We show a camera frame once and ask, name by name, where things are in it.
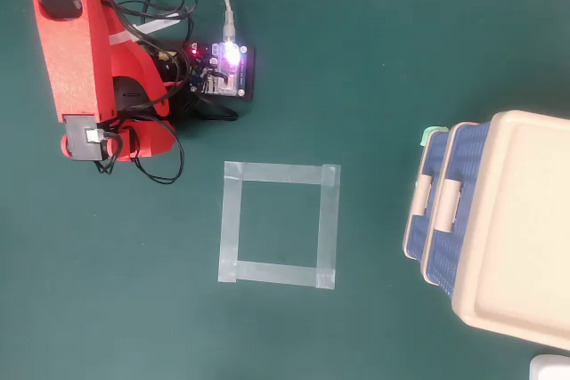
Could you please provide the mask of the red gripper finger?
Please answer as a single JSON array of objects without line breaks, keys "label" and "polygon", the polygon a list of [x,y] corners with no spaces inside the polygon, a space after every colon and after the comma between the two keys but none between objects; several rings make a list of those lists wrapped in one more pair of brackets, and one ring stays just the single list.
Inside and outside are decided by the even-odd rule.
[{"label": "red gripper finger", "polygon": [[171,151],[175,145],[173,128],[168,122],[133,121],[133,155],[158,156]]},{"label": "red gripper finger", "polygon": [[117,154],[117,161],[130,161],[139,152],[139,139],[133,123],[125,123],[113,131],[122,141],[122,148]]}]

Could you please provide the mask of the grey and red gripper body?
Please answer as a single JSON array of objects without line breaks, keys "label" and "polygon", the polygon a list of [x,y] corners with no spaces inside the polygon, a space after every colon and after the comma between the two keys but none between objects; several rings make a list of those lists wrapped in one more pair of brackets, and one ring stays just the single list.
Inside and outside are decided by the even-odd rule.
[{"label": "grey and red gripper body", "polygon": [[65,115],[63,122],[65,134],[61,139],[61,151],[65,157],[76,161],[108,159],[105,132],[94,116]]}]

